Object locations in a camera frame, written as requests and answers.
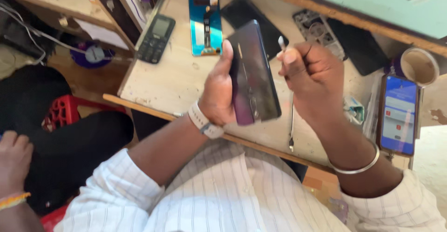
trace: metal spudger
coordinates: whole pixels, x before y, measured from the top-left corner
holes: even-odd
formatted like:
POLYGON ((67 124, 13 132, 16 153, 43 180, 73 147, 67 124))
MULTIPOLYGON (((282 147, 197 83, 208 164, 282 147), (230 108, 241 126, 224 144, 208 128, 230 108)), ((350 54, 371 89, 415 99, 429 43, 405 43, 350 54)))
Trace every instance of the metal spudger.
MULTIPOLYGON (((282 51, 286 51, 286 44, 284 43, 284 39, 282 38, 282 36, 280 36, 279 37, 279 39, 278 39, 278 44, 279 44, 279 46, 281 47, 281 50, 282 51)), ((292 97, 292 104, 291 104, 291 111, 292 111, 292 113, 291 113, 291 115, 292 115, 292 123, 291 123, 291 126, 290 126, 290 140, 289 140, 289 148, 290 148, 290 151, 292 151, 293 152, 293 146, 294 146, 294 141, 293 141, 293 112, 294 112, 294 110, 293 110, 293 97, 292 97)))

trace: black keypad phone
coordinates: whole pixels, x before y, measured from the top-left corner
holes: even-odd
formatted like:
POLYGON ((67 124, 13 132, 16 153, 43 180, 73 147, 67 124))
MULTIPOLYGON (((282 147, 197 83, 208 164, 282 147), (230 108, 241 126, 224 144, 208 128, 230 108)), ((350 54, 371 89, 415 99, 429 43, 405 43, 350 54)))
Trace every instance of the black keypad phone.
POLYGON ((168 44, 174 25, 174 19, 157 14, 152 20, 135 57, 144 62, 158 64, 168 44))

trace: white watch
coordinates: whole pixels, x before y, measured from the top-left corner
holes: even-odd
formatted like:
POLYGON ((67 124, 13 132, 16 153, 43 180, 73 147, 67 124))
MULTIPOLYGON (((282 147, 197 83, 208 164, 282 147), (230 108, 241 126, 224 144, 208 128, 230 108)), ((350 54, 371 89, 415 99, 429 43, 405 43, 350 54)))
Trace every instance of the white watch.
POLYGON ((224 134, 224 129, 220 126, 213 125, 210 120, 205 117, 202 111, 198 108, 197 101, 191 106, 188 111, 191 121, 197 126, 200 133, 208 136, 208 138, 219 138, 224 134))

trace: replacement phone display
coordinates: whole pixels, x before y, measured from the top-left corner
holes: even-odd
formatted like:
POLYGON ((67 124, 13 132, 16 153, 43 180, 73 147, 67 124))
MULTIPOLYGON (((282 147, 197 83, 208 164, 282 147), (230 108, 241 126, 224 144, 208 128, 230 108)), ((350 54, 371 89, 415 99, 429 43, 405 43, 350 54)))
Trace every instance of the replacement phone display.
POLYGON ((385 83, 380 145, 384 149, 412 156, 417 86, 412 81, 390 75, 386 77, 385 83))
POLYGON ((271 23, 250 0, 232 0, 221 10, 222 16, 237 30, 252 20, 256 20, 261 29, 267 59, 271 60, 281 51, 278 38, 282 36, 286 46, 289 40, 271 23))
POLYGON ((273 77, 259 24, 252 20, 239 28, 228 40, 233 48, 230 76, 233 105, 239 126, 281 116, 273 77))
POLYGON ((189 0, 194 56, 220 55, 222 23, 219 0, 189 0))

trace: purple smartphone back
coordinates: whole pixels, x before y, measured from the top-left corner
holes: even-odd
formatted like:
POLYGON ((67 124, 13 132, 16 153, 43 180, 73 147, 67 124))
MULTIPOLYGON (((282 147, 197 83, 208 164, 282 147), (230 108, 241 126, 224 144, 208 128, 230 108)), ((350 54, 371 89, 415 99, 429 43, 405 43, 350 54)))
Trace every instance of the purple smartphone back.
POLYGON ((253 20, 240 27, 228 40, 233 48, 230 76, 238 125, 280 117, 281 108, 258 22, 253 20))

